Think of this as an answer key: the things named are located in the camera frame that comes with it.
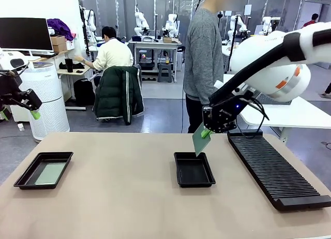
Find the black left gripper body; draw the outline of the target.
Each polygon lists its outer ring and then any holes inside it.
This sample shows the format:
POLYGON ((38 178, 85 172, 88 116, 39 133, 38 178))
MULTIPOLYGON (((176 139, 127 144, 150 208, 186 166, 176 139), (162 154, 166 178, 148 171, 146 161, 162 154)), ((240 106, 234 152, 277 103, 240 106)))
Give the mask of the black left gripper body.
POLYGON ((15 78, 1 75, 1 104, 18 104, 21 102, 20 92, 15 78))

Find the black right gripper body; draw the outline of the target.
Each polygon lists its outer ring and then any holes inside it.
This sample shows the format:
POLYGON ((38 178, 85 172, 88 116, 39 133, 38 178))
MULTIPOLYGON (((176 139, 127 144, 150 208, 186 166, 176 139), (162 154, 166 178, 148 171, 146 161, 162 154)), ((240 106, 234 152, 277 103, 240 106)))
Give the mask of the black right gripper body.
POLYGON ((249 100, 243 95, 227 95, 219 101, 212 102, 212 120, 225 120, 225 117, 230 117, 231 120, 241 113, 241 111, 249 104, 249 100))

